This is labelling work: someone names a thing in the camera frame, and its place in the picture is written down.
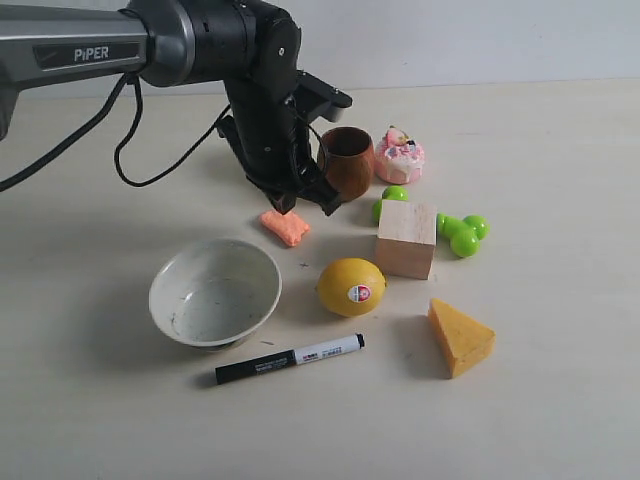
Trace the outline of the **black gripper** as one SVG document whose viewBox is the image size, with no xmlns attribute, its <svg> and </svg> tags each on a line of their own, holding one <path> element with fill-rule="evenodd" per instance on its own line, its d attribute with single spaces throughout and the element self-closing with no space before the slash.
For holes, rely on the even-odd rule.
<svg viewBox="0 0 640 480">
<path fill-rule="evenodd" d="M 217 122 L 218 135 L 230 145 L 247 179 L 267 192 L 273 209 L 285 215 L 298 197 L 318 205 L 326 216 L 335 213 L 343 199 L 327 178 L 314 181 L 315 167 L 308 175 L 299 172 L 311 161 L 302 154 L 306 132 L 292 110 L 250 80 L 228 79 L 224 87 L 231 113 Z"/>
</svg>

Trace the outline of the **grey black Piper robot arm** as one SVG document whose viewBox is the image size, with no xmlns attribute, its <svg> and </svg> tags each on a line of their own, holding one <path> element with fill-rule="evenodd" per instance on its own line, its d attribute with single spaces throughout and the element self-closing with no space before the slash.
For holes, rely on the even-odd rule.
<svg viewBox="0 0 640 480">
<path fill-rule="evenodd" d="M 297 66 L 301 30 L 264 1 L 132 1 L 117 11 L 5 5 L 1 125 L 21 92 L 116 76 L 117 87 L 220 81 L 228 104 L 212 124 L 247 179 L 280 213 L 304 199 L 341 204 L 309 143 L 313 121 L 336 121 L 349 95 Z"/>
</svg>

